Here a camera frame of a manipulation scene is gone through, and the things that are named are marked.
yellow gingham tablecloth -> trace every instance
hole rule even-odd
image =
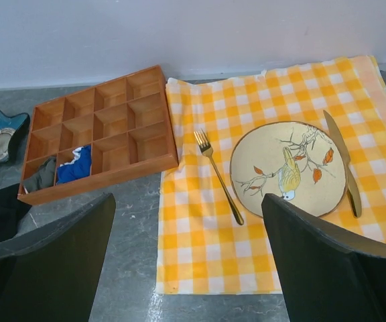
[[[168,81],[180,165],[162,173],[157,292],[281,291],[263,220],[248,213],[233,193],[231,153],[244,134],[270,122],[303,121],[327,130],[323,109],[334,117],[349,148],[363,204],[360,219],[352,216],[346,197],[323,219],[386,243],[386,110],[376,105],[379,99],[386,105],[386,88],[376,68],[373,58],[363,56],[203,85]],[[374,86],[367,80],[371,75]],[[208,158],[198,149],[193,131],[201,128],[244,226],[236,224]]]

bird illustration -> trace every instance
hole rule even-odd
[[[284,147],[282,152],[284,154],[285,164],[278,171],[279,189],[282,192],[282,198],[292,200],[300,184],[300,170],[290,149]]]

gray cloth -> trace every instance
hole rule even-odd
[[[28,179],[23,181],[23,187],[27,192],[37,191],[40,189],[53,186],[54,173],[56,171],[56,157],[50,156]]]

fork handle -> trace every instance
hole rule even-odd
[[[232,197],[229,195],[229,192],[227,191],[226,185],[224,184],[224,181],[221,178],[220,172],[217,169],[217,165],[214,162],[214,159],[212,157],[209,158],[211,161],[212,166],[214,167],[215,172],[217,173],[218,179],[220,180],[220,183],[222,185],[222,189],[224,190],[224,193],[226,194],[227,200],[229,201],[229,205],[231,206],[233,216],[235,216],[235,220],[239,225],[244,224],[244,219],[242,218],[241,214],[239,213],[238,208],[236,207],[235,203],[233,202]]]

gold knife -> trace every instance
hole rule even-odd
[[[343,140],[342,134],[334,121],[333,117],[324,111],[324,116],[326,117],[326,122],[328,125],[328,131],[330,132],[330,137],[333,139],[334,143],[339,149],[340,156],[342,157],[342,161],[346,164],[346,171],[348,174],[348,197],[351,203],[352,211],[354,212],[354,216],[359,218],[361,216],[361,198],[360,191],[355,182],[355,178],[352,175],[351,170],[349,169],[349,162],[351,158],[349,156],[348,148],[346,147],[345,141]]]

